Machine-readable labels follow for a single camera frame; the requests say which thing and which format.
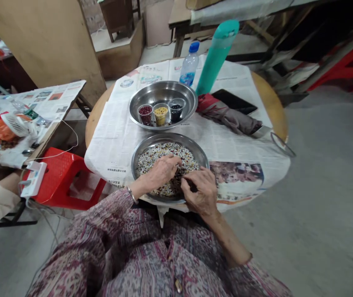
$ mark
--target black phone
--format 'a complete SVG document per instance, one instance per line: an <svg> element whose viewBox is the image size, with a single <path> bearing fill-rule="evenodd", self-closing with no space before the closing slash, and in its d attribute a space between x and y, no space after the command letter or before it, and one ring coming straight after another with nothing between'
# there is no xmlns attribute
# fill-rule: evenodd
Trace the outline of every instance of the black phone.
<svg viewBox="0 0 353 297"><path fill-rule="evenodd" d="M216 99L226 104L229 108L235 109L245 114L246 116L258 109L255 105L250 104L249 102L246 102L244 99L241 99L240 97L237 97L236 95L233 95L232 93L224 89L216 91L212 95Z"/></svg>

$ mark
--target round wooden table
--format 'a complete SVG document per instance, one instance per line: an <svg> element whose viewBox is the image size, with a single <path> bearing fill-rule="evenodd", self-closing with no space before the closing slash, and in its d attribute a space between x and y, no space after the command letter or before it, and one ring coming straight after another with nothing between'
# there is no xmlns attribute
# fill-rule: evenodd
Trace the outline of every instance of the round wooden table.
<svg viewBox="0 0 353 297"><path fill-rule="evenodd" d="M266 108L268 117L273 124L274 132L281 137L283 141L286 141L288 136L288 123L280 99L271 86L262 77L257 75L255 72L251 72L251 74L254 79L256 89L258 90L260 98L263 101L263 105ZM104 109L105 103L109 100L114 86L115 84L113 84L102 94L95 104L89 119L87 120L86 147L89 146L91 139L93 138L94 130L97 127L102 110Z"/></svg>

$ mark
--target wrinkled hand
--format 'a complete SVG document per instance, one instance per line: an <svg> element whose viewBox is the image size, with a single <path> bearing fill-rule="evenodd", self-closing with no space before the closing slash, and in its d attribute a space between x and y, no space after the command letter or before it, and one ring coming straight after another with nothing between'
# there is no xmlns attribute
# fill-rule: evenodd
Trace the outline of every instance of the wrinkled hand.
<svg viewBox="0 0 353 297"><path fill-rule="evenodd" d="M143 177L147 186L153 191L169 182L177 172L177 165L182 166L182 159L173 154L162 156Z"/></svg>
<svg viewBox="0 0 353 297"><path fill-rule="evenodd" d="M178 165L182 166L182 159L173 154L162 156L153 165L148 173L141 175L130 185L130 189L136 199L142 195L160 188L169 182L177 172Z"/></svg>
<svg viewBox="0 0 353 297"><path fill-rule="evenodd" d="M205 167L200 167L200 169L184 175L181 188L184 191L186 203L191 210L197 212L202 218L216 217L219 212L217 209L218 189L215 175ZM190 190L187 179L196 185L196 193Z"/></svg>

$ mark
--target metal bowl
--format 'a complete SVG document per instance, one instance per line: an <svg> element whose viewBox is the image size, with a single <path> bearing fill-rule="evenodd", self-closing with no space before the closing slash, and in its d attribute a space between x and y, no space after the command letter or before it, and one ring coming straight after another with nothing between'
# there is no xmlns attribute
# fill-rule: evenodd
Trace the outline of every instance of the metal bowl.
<svg viewBox="0 0 353 297"><path fill-rule="evenodd" d="M156 144L161 144L165 142L174 142L186 147L193 154L193 157L197 161L197 163L199 163L203 167L209 168L209 162L204 151L199 147L197 143L195 143L189 137L186 137L177 133L160 133L144 139L135 148L131 158L131 172L134 179L137 179L139 177L139 172L137 172L136 168L137 168L138 159L140 155L144 153L146 150L148 150L149 148L155 146ZM153 195L150 193L147 195L157 201L161 201L165 203L184 203L185 202L185 198L183 195L174 196L174 197L159 196L159 195Z"/></svg>
<svg viewBox="0 0 353 297"><path fill-rule="evenodd" d="M181 120L179 122L171 123L170 125L167 124L170 122L170 112L168 112L165 120L166 124L163 126L156 127L154 124L152 127L142 124L141 118L138 114L138 108L141 105L150 104L153 107L158 103L168 104L168 102L175 98L183 98L186 101L186 105L182 111ZM143 87L131 97L129 104L130 118L134 123L145 130L160 132L172 129L185 122L194 114L197 109L197 105L198 97L192 88L176 81L159 81ZM152 115L152 122L155 122L154 115Z"/></svg>

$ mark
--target small glass cup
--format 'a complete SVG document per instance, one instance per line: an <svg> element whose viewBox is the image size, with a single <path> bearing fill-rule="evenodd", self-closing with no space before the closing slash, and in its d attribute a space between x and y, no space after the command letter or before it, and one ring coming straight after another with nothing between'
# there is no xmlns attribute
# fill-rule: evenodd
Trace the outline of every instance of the small glass cup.
<svg viewBox="0 0 353 297"><path fill-rule="evenodd" d="M144 107L150 107L151 109L150 113L142 114L141 109L143 109ZM153 107L150 104L143 104L140 107L138 107L138 114L141 117L142 124L144 124L145 126L151 125L152 113L153 113Z"/></svg>
<svg viewBox="0 0 353 297"><path fill-rule="evenodd" d="M161 125L165 124L165 118L167 116L167 113L168 113L168 105L166 103L159 103L153 107L153 114L155 115L157 126L161 126Z"/></svg>
<svg viewBox="0 0 353 297"><path fill-rule="evenodd" d="M183 98L174 98L168 103L172 123L177 123L181 120L181 114L185 105L186 100Z"/></svg>

